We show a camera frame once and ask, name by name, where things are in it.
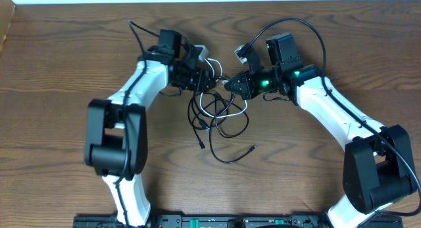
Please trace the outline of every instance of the black wire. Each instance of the black wire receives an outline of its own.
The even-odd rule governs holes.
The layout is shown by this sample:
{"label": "black wire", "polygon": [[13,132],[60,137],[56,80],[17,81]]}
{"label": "black wire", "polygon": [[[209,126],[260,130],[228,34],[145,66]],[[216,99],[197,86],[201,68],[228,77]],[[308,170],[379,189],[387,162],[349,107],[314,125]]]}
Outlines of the black wire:
{"label": "black wire", "polygon": [[275,101],[275,100],[279,100],[279,101],[289,101],[288,99],[285,99],[285,98],[281,98],[281,97],[274,97],[274,98],[272,98],[272,99],[266,99],[266,94],[268,94],[268,93],[272,93],[272,92],[267,92],[267,93],[264,93],[263,94],[263,100],[265,100],[265,101]]}
{"label": "black wire", "polygon": [[175,94],[166,94],[166,93],[163,93],[162,91],[159,91],[159,93],[167,97],[179,97],[182,95],[182,91],[183,89],[181,87],[178,87],[178,93],[175,93]]}
{"label": "black wire", "polygon": [[214,76],[213,78],[216,80],[228,80],[228,78],[225,78],[224,76]]}
{"label": "black wire", "polygon": [[[247,118],[247,123],[245,124],[245,127],[239,132],[236,133],[235,135],[226,135],[226,133],[224,133],[220,128],[220,124],[222,122],[224,122],[227,118],[223,118],[219,123],[218,123],[218,116],[222,116],[223,114],[229,114],[229,108],[231,107],[231,105],[234,105],[236,108],[238,108],[240,111],[242,111],[243,109],[236,105],[234,103],[234,99],[235,99],[235,93],[231,94],[231,99],[230,100],[226,100],[226,99],[222,99],[222,97],[218,96],[216,93],[203,93],[204,95],[212,95],[214,97],[214,100],[212,102],[210,102],[208,105],[203,106],[203,110],[200,109],[200,106],[197,104],[197,100],[196,97],[199,96],[201,93],[196,94],[196,92],[193,93],[193,97],[191,98],[191,100],[189,101],[189,104],[187,106],[187,118],[189,120],[190,125],[193,128],[193,131],[196,135],[197,140],[199,141],[199,144],[202,146],[203,142],[200,140],[199,135],[197,134],[197,130],[208,130],[209,131],[209,146],[210,146],[210,151],[212,152],[212,155],[215,157],[216,160],[218,160],[221,163],[225,163],[225,164],[231,164],[231,163],[235,163],[238,162],[239,160],[241,160],[242,158],[244,158],[245,156],[247,156],[250,152],[252,152],[255,148],[256,145],[253,145],[245,154],[241,155],[240,157],[234,159],[234,160],[230,160],[230,161],[225,161],[225,160],[221,160],[219,159],[219,157],[217,157],[217,155],[215,154],[213,147],[212,147],[212,128],[216,127],[219,134],[221,136],[223,136],[224,138],[233,138],[233,137],[237,137],[238,135],[242,134],[246,129],[247,126],[249,125],[249,116],[247,115],[246,112],[243,112],[243,114],[245,115],[245,117]],[[224,105],[224,108],[220,111],[218,111],[217,109],[217,102],[220,101],[222,102],[222,104]],[[214,105],[215,107],[215,115],[213,117],[207,115],[205,113],[205,110],[210,107],[211,105]],[[190,110],[193,112],[193,114],[195,115],[193,119],[191,119],[190,116]],[[200,116],[204,116],[206,118],[212,118],[210,124],[206,123]],[[202,127],[197,127],[194,124],[194,121],[198,119],[201,122],[201,126]]]}
{"label": "black wire", "polygon": [[267,29],[269,29],[270,27],[272,27],[275,24],[279,24],[280,22],[288,21],[288,20],[298,21],[298,22],[306,25],[317,35],[317,38],[320,42],[320,45],[322,46],[322,51],[323,51],[323,68],[322,68],[321,78],[322,78],[322,85],[323,85],[323,88],[324,88],[325,92],[329,95],[329,97],[339,107],[341,107],[346,113],[348,113],[348,115],[350,115],[356,122],[358,122],[362,127],[366,128],[373,135],[375,135],[377,138],[379,138],[384,143],[384,145],[390,151],[392,151],[402,161],[402,163],[408,169],[408,171],[410,173],[410,176],[415,180],[416,188],[418,189],[418,195],[420,197],[418,207],[417,207],[417,209],[415,209],[415,211],[413,211],[413,212],[393,212],[393,211],[386,211],[386,210],[378,210],[377,213],[387,214],[387,215],[392,215],[392,216],[407,216],[407,217],[418,215],[421,212],[421,183],[420,183],[419,178],[416,176],[414,170],[412,170],[412,168],[408,165],[408,162],[403,158],[402,154],[400,152],[398,152],[396,150],[396,148],[391,143],[389,143],[389,141],[387,139],[385,139],[383,136],[381,136],[375,129],[370,127],[364,120],[361,120],[357,115],[355,115],[352,111],[350,111],[344,104],[342,104],[339,100],[337,100],[336,97],[332,94],[332,92],[328,89],[328,87],[326,85],[326,81],[325,81],[325,77],[326,77],[326,48],[324,46],[322,36],[320,35],[320,33],[317,31],[316,28],[314,28],[313,26],[311,26],[311,24],[309,24],[308,22],[306,22],[306,21],[304,21],[300,18],[292,17],[292,18],[279,19],[279,20],[267,25],[266,27],[264,27],[263,30],[260,31],[256,35],[256,37],[250,42],[249,47],[257,40],[257,38],[260,37],[260,35],[262,35],[262,33],[264,31],[266,31]]}
{"label": "black wire", "polygon": [[[129,27],[132,30],[134,36],[136,37],[137,42],[139,43],[142,55],[147,55],[147,53],[145,52],[145,49],[143,48],[142,42],[140,41],[139,36],[137,35],[136,31],[133,29],[132,24],[134,24],[131,20],[129,20]],[[123,170],[122,173],[120,174],[120,177],[114,182],[117,193],[118,193],[118,199],[120,201],[120,205],[123,209],[123,215],[124,215],[124,220],[126,222],[126,227],[130,227],[129,224],[129,220],[128,220],[128,215],[127,215],[127,210],[126,210],[126,206],[124,205],[124,201],[121,195],[121,191],[120,191],[120,182],[124,179],[124,176],[126,176],[126,173],[128,171],[128,167],[129,167],[129,161],[130,161],[130,140],[129,140],[129,133],[128,133],[128,112],[127,112],[127,102],[128,102],[128,98],[130,96],[130,92],[132,91],[132,89],[134,88],[134,86],[139,82],[139,80],[143,77],[143,75],[145,75],[146,73],[146,69],[147,69],[147,61],[146,61],[147,57],[144,57],[143,61],[144,61],[144,66],[143,66],[143,71],[142,73],[133,81],[133,83],[129,86],[129,88],[126,90],[126,92],[124,93],[123,96],[123,113],[124,113],[124,120],[123,120],[123,124],[124,124],[124,138],[126,139],[126,148],[125,148],[125,157],[124,157],[124,165],[123,165]]]}
{"label": "black wire", "polygon": [[124,205],[124,202],[123,202],[123,196],[121,195],[119,183],[116,184],[116,190],[117,190],[118,199],[120,200],[121,207],[123,209],[123,215],[124,215],[124,221],[126,222],[126,227],[130,227],[129,217],[127,216],[127,209],[126,209],[126,205]]}
{"label": "black wire", "polygon": [[146,28],[142,28],[141,26],[139,26],[139,25],[135,24],[135,22],[133,22],[133,21],[131,21],[131,20],[129,20],[129,23],[130,23],[130,24],[133,24],[135,27],[139,28],[140,30],[147,32],[148,34],[151,34],[151,35],[153,35],[153,36],[155,36],[155,37],[159,37],[159,35],[158,35],[158,34],[156,34],[156,33],[152,32],[152,31],[149,31],[149,30],[147,30]]}

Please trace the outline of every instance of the cable plug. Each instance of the cable plug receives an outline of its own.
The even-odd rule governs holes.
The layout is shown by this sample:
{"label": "cable plug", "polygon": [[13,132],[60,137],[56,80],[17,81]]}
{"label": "cable plug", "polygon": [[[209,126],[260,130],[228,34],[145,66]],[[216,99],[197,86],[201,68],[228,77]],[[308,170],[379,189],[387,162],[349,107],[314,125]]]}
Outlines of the cable plug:
{"label": "cable plug", "polygon": [[205,150],[205,144],[202,141],[199,141],[199,145],[201,147],[202,150]]}
{"label": "cable plug", "polygon": [[202,48],[199,56],[197,57],[197,60],[199,60],[200,62],[204,62],[206,56],[209,54],[209,50],[204,45],[195,45],[195,47]]}
{"label": "cable plug", "polygon": [[257,147],[257,145],[253,145],[253,146],[249,149],[249,152],[252,152],[253,150],[255,150],[255,149],[256,149],[256,147]]}
{"label": "cable plug", "polygon": [[219,94],[217,91],[213,91],[212,93],[219,101],[224,102],[224,99],[222,98],[221,94]]}
{"label": "cable plug", "polygon": [[206,121],[204,121],[203,119],[199,119],[199,124],[200,126],[202,126],[204,129],[209,128],[209,125],[206,123]]}
{"label": "cable plug", "polygon": [[242,64],[246,64],[246,63],[247,63],[247,59],[245,58],[245,54],[246,54],[246,52],[248,51],[249,47],[250,47],[250,44],[249,44],[249,43],[246,43],[245,45],[241,45],[241,46],[239,46],[239,47],[238,47],[238,48],[234,51],[235,55],[237,56],[237,58],[239,59],[239,61],[240,61]]}

